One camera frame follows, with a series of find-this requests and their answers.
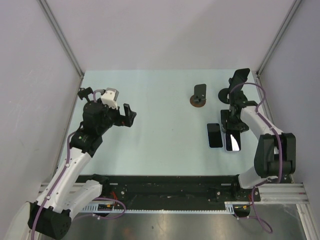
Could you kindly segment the white cased phone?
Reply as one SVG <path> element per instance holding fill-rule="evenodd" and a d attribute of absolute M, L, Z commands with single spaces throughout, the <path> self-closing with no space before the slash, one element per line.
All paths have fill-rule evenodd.
<path fill-rule="evenodd" d="M 236 130 L 225 132 L 225 149 L 228 152 L 239 152 L 241 150 L 241 133 Z"/>

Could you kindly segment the light blue cased phone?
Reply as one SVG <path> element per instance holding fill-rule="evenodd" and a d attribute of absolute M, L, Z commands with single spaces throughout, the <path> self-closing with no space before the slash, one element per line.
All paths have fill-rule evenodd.
<path fill-rule="evenodd" d="M 209 147 L 212 149 L 222 148 L 223 140 L 220 125 L 218 123 L 208 123 L 206 128 Z"/>

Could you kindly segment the black clamp phone stand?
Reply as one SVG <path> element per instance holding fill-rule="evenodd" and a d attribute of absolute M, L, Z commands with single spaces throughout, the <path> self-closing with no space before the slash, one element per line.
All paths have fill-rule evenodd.
<path fill-rule="evenodd" d="M 93 90 L 91 87 L 83 88 L 81 87 L 79 91 L 77 92 L 78 97 L 80 100 L 86 99 L 86 101 L 89 103 L 91 100 L 89 98 L 90 94 L 93 94 Z"/>

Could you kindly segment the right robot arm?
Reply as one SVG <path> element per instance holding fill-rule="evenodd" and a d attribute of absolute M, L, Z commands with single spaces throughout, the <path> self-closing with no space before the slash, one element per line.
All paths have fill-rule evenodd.
<path fill-rule="evenodd" d="M 259 111 L 258 103 L 248 100 L 241 90 L 223 88 L 218 99 L 229 105 L 220 112 L 225 144 L 230 151 L 241 149 L 240 135 L 252 131 L 257 138 L 253 167 L 238 175 L 238 182 L 230 188 L 231 196 L 242 201 L 249 189 L 261 183 L 280 181 L 296 170 L 296 137 L 276 127 Z"/>

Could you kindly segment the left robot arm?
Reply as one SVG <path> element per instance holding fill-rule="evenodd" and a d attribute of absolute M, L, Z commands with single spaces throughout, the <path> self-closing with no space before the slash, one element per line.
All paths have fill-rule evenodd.
<path fill-rule="evenodd" d="M 30 238 L 36 233 L 62 239 L 71 227 L 76 215 L 92 200 L 105 200 L 111 188 L 97 180 L 88 180 L 80 190 L 71 194 L 71 188 L 83 168 L 90 162 L 103 142 L 103 134 L 113 126 L 131 127 L 136 117 L 130 105 L 119 107 L 101 100 L 89 101 L 83 107 L 82 122 L 66 140 L 66 158 L 46 189 L 30 204 L 28 226 Z"/>

